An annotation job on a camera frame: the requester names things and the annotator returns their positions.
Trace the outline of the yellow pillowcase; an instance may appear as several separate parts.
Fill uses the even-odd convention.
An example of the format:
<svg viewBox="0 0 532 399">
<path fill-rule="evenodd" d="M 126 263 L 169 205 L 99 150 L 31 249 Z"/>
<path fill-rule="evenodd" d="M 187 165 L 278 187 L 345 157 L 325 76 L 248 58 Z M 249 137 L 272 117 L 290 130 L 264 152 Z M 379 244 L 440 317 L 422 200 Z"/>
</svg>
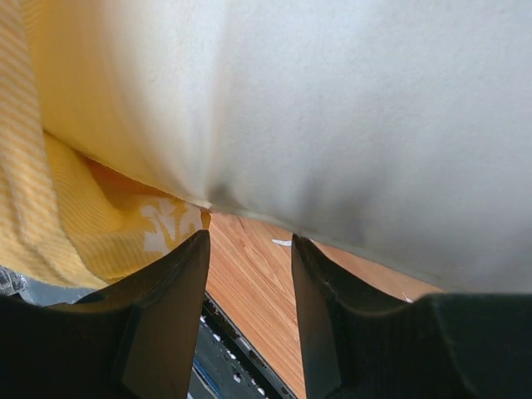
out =
<svg viewBox="0 0 532 399">
<path fill-rule="evenodd" d="M 44 283 L 102 288 L 207 229 L 210 215 L 43 129 L 30 56 L 40 6 L 1 4 L 1 263 Z"/>
</svg>

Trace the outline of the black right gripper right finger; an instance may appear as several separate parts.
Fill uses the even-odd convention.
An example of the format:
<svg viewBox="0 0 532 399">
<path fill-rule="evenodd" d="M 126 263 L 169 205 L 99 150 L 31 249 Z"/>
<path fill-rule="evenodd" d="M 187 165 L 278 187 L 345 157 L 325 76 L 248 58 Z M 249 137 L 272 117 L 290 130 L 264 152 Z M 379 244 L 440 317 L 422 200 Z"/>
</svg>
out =
<svg viewBox="0 0 532 399">
<path fill-rule="evenodd" d="M 310 398 L 528 398 L 527 294 L 388 295 L 292 239 Z"/>
</svg>

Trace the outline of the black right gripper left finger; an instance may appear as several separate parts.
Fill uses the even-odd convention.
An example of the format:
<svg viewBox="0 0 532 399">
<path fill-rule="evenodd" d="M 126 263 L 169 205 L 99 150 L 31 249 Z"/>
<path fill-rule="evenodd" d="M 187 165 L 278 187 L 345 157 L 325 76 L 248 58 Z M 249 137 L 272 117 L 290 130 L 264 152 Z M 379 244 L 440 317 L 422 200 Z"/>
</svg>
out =
<svg viewBox="0 0 532 399">
<path fill-rule="evenodd" d="M 209 247 L 202 230 L 73 304 L 2 297 L 2 397 L 186 397 Z"/>
</svg>

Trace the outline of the white bear print pillow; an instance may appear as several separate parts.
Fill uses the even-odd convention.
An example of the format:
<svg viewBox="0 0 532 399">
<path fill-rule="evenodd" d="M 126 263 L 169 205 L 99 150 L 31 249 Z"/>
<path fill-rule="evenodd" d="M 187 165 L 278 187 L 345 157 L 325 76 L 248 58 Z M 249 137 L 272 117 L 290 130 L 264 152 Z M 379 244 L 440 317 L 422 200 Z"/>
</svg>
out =
<svg viewBox="0 0 532 399">
<path fill-rule="evenodd" d="M 46 131 L 449 291 L 531 290 L 528 1 L 24 1 Z"/>
</svg>

